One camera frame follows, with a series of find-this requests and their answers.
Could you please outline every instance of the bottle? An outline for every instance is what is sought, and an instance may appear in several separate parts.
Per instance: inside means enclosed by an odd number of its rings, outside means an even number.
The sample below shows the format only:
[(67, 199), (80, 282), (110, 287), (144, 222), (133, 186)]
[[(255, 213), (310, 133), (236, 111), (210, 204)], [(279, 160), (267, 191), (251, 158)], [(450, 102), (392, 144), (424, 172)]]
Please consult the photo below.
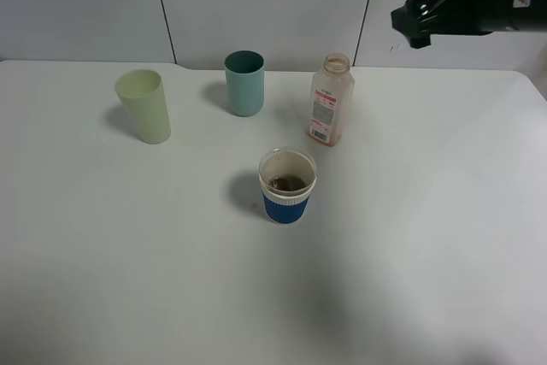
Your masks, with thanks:
[(325, 58), (311, 82), (308, 130), (311, 138), (330, 147), (340, 140), (355, 83), (347, 56), (331, 53)]

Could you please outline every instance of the robot end effector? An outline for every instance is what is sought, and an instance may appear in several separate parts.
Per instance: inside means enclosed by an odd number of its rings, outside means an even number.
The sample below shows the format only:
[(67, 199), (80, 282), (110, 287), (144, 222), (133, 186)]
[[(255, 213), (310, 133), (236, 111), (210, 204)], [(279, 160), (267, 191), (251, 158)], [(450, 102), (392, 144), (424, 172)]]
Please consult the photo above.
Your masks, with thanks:
[(547, 32), (547, 0), (407, 0), (391, 23), (414, 49), (430, 45), (432, 34)]

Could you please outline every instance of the cup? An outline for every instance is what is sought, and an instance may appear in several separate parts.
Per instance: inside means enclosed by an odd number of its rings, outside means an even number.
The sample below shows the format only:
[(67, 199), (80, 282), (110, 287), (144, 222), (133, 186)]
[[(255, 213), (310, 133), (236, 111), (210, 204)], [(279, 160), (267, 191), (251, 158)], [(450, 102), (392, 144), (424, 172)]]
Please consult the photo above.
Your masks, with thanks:
[(236, 115), (249, 117), (264, 105), (264, 59), (254, 51), (232, 53), (224, 61), (228, 101)]
[[(297, 176), (305, 187), (297, 191), (274, 188), (269, 182), (282, 175)], [(268, 216), (279, 224), (291, 224), (299, 220), (317, 181), (314, 159), (298, 149), (274, 149), (261, 159), (258, 176)]]
[(133, 70), (115, 83), (115, 92), (137, 123), (140, 138), (160, 144), (171, 135), (162, 77), (153, 70)]

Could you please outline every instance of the blue paper cup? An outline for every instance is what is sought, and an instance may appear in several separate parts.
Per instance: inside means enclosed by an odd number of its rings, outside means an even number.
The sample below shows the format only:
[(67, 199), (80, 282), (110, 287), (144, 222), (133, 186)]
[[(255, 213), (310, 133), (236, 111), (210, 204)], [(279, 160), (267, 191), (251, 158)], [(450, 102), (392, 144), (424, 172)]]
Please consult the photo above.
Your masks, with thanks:
[[(287, 174), (296, 175), (306, 186), (298, 191), (282, 191), (268, 183), (273, 177)], [(314, 159), (298, 149), (275, 149), (261, 159), (258, 175), (268, 216), (279, 224), (298, 221), (317, 181)]]

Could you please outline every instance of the brown liquid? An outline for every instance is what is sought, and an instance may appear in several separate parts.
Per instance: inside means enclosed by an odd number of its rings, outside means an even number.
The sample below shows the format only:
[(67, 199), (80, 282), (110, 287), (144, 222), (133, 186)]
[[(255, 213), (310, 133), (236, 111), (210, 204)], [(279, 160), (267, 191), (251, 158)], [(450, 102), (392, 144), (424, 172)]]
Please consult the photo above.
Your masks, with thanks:
[(298, 191), (306, 188), (306, 183), (294, 174), (276, 175), (268, 183), (273, 188), (281, 191)]

